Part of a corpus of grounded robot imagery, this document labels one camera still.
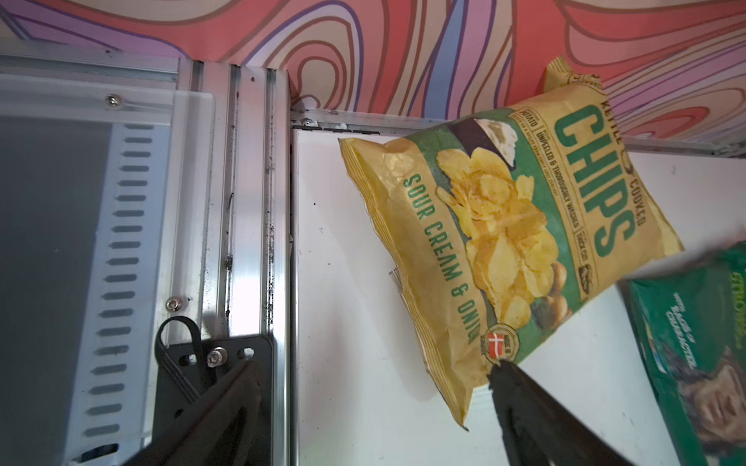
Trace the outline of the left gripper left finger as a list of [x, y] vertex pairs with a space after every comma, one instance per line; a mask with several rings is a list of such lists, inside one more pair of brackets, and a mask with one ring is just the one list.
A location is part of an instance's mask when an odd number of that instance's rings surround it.
[[129, 465], [245, 465], [258, 429], [264, 374], [244, 361]]

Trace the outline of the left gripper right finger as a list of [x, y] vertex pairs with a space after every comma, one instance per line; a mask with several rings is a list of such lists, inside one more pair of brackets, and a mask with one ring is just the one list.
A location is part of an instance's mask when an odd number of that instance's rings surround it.
[[518, 365], [503, 360], [489, 376], [511, 465], [628, 465]]

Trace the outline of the dark green Real chips bag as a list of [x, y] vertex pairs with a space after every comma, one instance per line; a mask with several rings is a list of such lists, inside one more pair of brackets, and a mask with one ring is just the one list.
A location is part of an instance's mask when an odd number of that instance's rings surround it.
[[745, 245], [629, 280], [639, 353], [683, 465], [745, 462]]

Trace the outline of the green yellow kettle chips bag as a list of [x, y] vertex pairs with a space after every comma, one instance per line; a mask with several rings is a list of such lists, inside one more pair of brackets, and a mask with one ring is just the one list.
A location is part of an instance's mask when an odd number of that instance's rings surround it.
[[585, 303], [682, 243], [635, 170], [599, 77], [562, 58], [542, 93], [340, 151], [396, 265], [454, 420]]

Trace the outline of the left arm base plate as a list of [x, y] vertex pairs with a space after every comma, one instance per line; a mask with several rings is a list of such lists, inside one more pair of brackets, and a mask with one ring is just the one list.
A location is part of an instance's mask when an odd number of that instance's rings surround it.
[[258, 334], [205, 340], [198, 325], [185, 316], [165, 320], [155, 337], [157, 397], [153, 442], [171, 428], [185, 411], [244, 361], [258, 363], [264, 374], [258, 429], [245, 465], [269, 465], [273, 459], [275, 343]]

